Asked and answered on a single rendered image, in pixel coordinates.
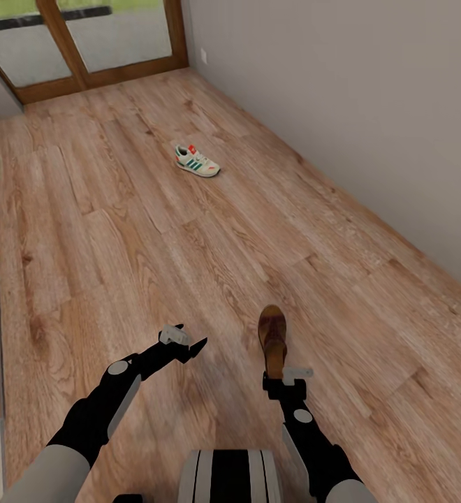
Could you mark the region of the robot trunk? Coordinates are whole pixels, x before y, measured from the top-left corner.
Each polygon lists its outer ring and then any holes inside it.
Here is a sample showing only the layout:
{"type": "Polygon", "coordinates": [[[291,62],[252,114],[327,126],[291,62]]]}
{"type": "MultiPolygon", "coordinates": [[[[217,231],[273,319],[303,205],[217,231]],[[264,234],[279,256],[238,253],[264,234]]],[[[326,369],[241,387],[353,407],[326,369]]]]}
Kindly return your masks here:
{"type": "Polygon", "coordinates": [[[284,503],[271,450],[190,450],[177,503],[284,503]]]}

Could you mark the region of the gym shoe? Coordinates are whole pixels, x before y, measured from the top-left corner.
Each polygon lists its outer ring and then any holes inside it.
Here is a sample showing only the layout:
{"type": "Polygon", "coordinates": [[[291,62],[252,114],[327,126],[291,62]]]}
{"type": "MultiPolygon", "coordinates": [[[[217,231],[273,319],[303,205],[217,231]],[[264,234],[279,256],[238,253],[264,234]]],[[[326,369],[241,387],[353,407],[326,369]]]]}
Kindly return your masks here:
{"type": "Polygon", "coordinates": [[[175,156],[177,158],[178,168],[199,175],[199,177],[214,177],[219,173],[220,167],[213,163],[206,156],[203,156],[194,146],[189,146],[189,149],[178,145],[175,148],[175,156]]]}

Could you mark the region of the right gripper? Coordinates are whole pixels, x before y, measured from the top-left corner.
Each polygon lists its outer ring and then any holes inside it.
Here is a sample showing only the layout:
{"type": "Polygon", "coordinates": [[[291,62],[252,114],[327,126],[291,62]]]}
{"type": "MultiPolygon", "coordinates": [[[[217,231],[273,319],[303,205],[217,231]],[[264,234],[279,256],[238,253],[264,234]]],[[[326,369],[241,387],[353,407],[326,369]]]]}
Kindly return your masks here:
{"type": "Polygon", "coordinates": [[[268,379],[266,371],[263,376],[263,390],[268,391],[271,400],[279,400],[282,405],[288,395],[297,395],[301,400],[307,398],[304,378],[294,379],[295,385],[285,386],[282,379],[268,379]]]}

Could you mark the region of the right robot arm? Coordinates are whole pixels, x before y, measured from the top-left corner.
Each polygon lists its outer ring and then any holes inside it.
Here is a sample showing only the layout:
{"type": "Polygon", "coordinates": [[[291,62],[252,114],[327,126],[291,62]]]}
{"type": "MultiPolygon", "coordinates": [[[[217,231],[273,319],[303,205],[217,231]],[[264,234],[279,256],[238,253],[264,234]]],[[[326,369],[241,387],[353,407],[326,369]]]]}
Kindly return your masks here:
{"type": "Polygon", "coordinates": [[[263,373],[263,390],[279,400],[284,412],[282,437],[291,460],[298,468],[310,496],[317,503],[379,503],[354,472],[338,444],[332,445],[320,432],[307,408],[306,381],[314,375],[311,367],[284,367],[283,379],[268,379],[263,373]]]}

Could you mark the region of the sandal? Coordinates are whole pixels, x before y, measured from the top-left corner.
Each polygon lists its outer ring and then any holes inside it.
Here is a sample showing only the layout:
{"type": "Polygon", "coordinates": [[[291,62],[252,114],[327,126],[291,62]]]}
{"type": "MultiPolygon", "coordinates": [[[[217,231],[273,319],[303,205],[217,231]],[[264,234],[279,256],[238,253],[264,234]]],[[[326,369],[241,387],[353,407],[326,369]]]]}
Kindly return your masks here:
{"type": "Polygon", "coordinates": [[[282,369],[287,354],[286,329],[286,317],[280,307],[270,304],[262,311],[259,317],[258,334],[265,354],[268,379],[284,378],[282,369]]]}

